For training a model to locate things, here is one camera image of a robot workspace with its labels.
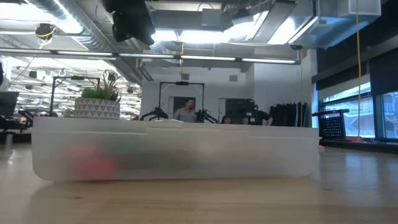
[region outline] person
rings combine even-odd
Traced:
[[[264,112],[264,111],[262,111],[262,110],[259,110],[258,108],[257,108],[257,121],[256,121],[256,123],[255,123],[255,125],[266,125],[266,126],[271,126],[272,125],[272,122],[273,122],[273,118],[272,118],[272,116],[271,115],[269,115],[268,113],[266,113],[266,112]]]
[[[221,124],[232,124],[232,117],[227,114],[224,115]]]
[[[195,123],[197,120],[197,116],[195,114],[195,100],[185,100],[185,107],[178,109],[174,113],[173,119],[188,123]]]

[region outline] wooden table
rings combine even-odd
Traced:
[[[310,177],[54,183],[0,151],[0,223],[397,223],[398,157],[327,149]]]

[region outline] frosted plastic container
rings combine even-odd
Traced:
[[[46,180],[303,176],[318,129],[36,117],[35,173]]]

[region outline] exposed ductwork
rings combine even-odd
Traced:
[[[71,26],[80,26],[81,32],[72,37],[90,51],[114,52],[117,48],[95,26],[93,21],[71,0],[25,0],[28,4],[47,12],[60,21],[68,21]],[[142,77],[150,80],[140,68],[130,66],[124,59],[117,58],[111,62],[130,82],[140,83]]]

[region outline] red object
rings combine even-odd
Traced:
[[[347,140],[352,142],[365,142],[363,141],[362,137],[357,137],[357,136],[347,136]]]

